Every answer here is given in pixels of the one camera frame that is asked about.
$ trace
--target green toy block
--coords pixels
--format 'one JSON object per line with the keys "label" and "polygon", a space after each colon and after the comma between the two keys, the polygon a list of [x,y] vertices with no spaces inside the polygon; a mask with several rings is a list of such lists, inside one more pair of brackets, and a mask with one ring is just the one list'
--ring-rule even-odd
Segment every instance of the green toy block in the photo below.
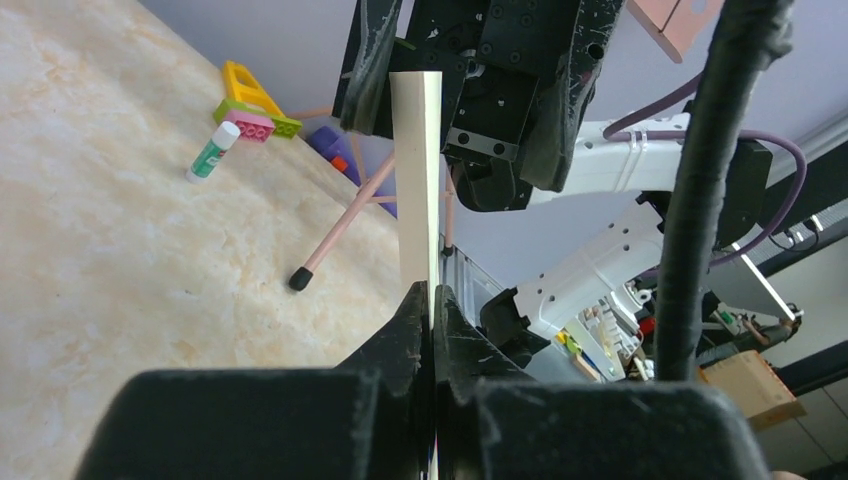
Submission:
{"label": "green toy block", "polygon": [[221,100],[221,104],[215,109],[215,112],[212,114],[212,118],[215,119],[216,123],[221,123],[224,121],[224,117],[227,116],[227,113],[233,109],[270,118],[271,121],[274,122],[274,132],[271,135],[275,137],[294,138],[294,136],[297,135],[297,132],[303,128],[303,123],[298,120],[281,117],[279,115],[272,115],[264,110],[251,108],[242,102],[233,100],[232,98],[225,98]]}

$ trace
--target glue stick cap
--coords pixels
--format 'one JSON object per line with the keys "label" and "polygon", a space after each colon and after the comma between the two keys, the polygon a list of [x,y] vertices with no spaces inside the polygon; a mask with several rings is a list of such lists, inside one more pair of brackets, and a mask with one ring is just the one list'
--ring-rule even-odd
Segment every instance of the glue stick cap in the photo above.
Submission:
{"label": "glue stick cap", "polygon": [[236,143],[239,135],[241,135],[241,130],[235,123],[224,121],[218,126],[218,130],[215,130],[215,133],[212,134],[212,143],[221,150],[228,150]]}

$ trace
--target black rubber foot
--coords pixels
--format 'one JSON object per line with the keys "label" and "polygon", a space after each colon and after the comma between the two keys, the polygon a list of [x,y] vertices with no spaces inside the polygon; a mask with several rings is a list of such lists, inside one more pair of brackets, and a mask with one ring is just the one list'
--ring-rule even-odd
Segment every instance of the black rubber foot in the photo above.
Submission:
{"label": "black rubber foot", "polygon": [[312,280],[312,275],[312,272],[309,270],[303,267],[298,267],[297,271],[294,272],[294,275],[289,278],[289,288],[298,292],[303,290],[307,285],[309,285],[309,281]]}

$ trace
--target brown box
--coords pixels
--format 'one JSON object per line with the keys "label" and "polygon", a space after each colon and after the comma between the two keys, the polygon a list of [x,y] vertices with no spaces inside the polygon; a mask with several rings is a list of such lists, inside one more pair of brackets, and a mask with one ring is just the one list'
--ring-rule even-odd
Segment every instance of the brown box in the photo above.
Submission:
{"label": "brown box", "polygon": [[755,431],[807,414],[795,395],[755,351],[742,352],[716,363],[703,370],[703,378],[733,400]]}

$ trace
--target table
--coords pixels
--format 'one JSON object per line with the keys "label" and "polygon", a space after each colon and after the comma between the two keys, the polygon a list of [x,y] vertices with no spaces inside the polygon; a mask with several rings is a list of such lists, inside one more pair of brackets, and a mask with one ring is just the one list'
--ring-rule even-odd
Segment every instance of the table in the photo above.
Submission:
{"label": "table", "polygon": [[332,365],[394,312],[377,205],[284,286],[355,193],[300,139],[184,180],[223,85],[136,2],[5,0],[0,65],[0,478],[69,478],[139,371]]}

